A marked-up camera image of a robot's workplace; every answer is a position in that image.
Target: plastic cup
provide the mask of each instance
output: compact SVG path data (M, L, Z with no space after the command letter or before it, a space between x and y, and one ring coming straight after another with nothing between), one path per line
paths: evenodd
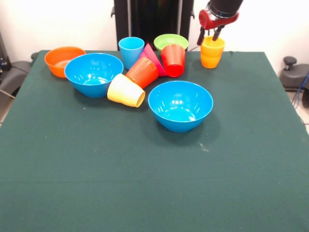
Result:
M126 76L141 88L145 88L159 77L159 72L151 60L141 57L126 73Z
M140 57L146 57L155 63L156 68L159 71L159 76L167 76L168 74L164 70L161 62L159 61L158 57L156 56L153 49L150 47L149 43L145 46L144 51L141 53Z
M140 58L145 42L138 37L126 37L118 43L125 69L129 70Z
M145 99L145 91L123 74L118 74L108 88L107 98L113 102L138 108Z
M45 63L53 75L66 78L64 68L67 63L84 54L86 54L86 52L78 47L60 47L49 51L45 55Z
M212 40L212 36L204 38L201 46L201 62L207 69L214 69L218 66L221 55L223 53L225 42L218 38L216 41Z
M178 77L183 74L185 62L185 50L177 44L170 44L163 48L161 57L165 71L170 77Z

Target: green bowl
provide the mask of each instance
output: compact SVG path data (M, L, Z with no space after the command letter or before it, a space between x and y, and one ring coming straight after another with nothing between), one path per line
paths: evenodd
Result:
M154 45L155 48L161 52L162 49L169 44L178 44L181 47L185 49L188 48L189 46L189 42L188 40L181 36L181 35L177 35L177 34L164 34L164 35L159 35L158 37L156 37L154 39Z

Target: chair knob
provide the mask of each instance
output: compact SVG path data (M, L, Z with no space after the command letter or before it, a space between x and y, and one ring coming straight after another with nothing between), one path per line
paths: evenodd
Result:
M293 65L297 63L297 59L295 57L285 57L283 61L286 65L286 70L289 70Z

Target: blue bowl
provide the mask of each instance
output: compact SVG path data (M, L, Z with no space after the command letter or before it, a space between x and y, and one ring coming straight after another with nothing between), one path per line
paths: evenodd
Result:
M186 132L204 121L213 99L202 86L187 81L170 81L155 87L148 104L155 118L173 132Z
M78 91L91 98L100 98L106 96L111 81L123 70L117 57L91 53L71 60L64 73Z

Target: orange bowl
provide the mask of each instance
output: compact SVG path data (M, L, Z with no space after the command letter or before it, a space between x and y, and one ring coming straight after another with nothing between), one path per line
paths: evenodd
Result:
M86 54L78 47L60 47L49 51L45 55L45 62L53 75L66 78L64 68L72 59Z

